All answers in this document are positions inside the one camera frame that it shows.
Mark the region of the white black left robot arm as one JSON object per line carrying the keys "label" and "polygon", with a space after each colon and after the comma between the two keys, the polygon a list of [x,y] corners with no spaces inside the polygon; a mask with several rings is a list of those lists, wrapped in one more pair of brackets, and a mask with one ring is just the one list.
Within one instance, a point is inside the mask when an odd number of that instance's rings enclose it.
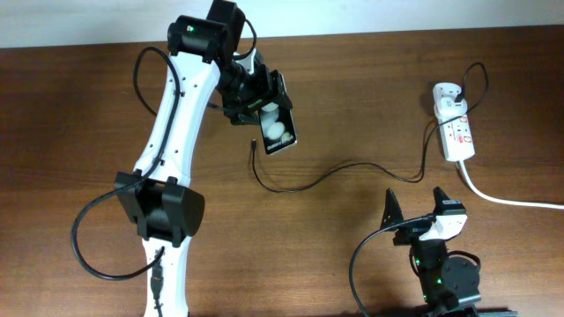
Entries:
{"label": "white black left robot arm", "polygon": [[180,16],[167,31],[167,83],[149,141],[132,173],[119,173],[118,196],[142,239],[147,316],[187,316],[189,243],[204,215],[190,189],[191,165],[204,111],[214,92],[233,125],[260,127],[267,154],[297,143],[284,77],[256,49],[237,52],[247,24],[237,4],[215,1],[206,18]]}

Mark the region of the black smartphone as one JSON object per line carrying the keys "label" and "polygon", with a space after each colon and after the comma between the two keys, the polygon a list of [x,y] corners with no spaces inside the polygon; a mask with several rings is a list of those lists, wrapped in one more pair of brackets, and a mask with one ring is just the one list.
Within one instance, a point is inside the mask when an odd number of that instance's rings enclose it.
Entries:
{"label": "black smartphone", "polygon": [[259,120],[267,155],[273,155],[297,144],[298,137],[291,109],[271,102],[260,109]]}

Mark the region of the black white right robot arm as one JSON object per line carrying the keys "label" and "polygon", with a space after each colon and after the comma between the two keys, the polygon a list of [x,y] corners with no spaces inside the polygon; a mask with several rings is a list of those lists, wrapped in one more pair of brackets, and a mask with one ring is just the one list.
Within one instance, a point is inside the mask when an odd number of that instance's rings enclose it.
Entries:
{"label": "black white right robot arm", "polygon": [[393,244],[408,246],[412,271],[419,279],[425,305],[417,316],[517,316],[507,308],[479,310],[481,260],[475,254],[450,251],[447,242],[458,236],[468,219],[459,200],[436,187],[434,210],[405,219],[392,189],[386,190],[381,229],[393,232]]}

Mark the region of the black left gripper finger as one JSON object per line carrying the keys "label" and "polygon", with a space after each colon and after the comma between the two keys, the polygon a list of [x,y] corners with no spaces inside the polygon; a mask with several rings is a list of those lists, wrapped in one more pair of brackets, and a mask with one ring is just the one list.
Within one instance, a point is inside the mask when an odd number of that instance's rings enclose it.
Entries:
{"label": "black left gripper finger", "polygon": [[230,123],[234,126],[259,125],[260,119],[257,113],[232,113]]}
{"label": "black left gripper finger", "polygon": [[272,75],[276,80],[276,92],[273,102],[280,107],[291,110],[293,108],[293,103],[287,92],[284,76],[278,70],[274,70]]}

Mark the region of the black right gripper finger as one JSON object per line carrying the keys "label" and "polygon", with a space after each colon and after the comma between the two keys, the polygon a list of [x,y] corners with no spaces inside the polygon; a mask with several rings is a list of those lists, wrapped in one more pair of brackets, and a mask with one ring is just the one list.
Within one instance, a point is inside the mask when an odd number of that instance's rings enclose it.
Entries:
{"label": "black right gripper finger", "polygon": [[403,222],[403,213],[396,195],[391,188],[388,188],[385,193],[385,205],[380,229],[390,229],[392,226]]}
{"label": "black right gripper finger", "polygon": [[449,208],[449,198],[440,187],[435,187],[433,189],[433,194],[435,203],[434,214],[443,215],[444,212]]}

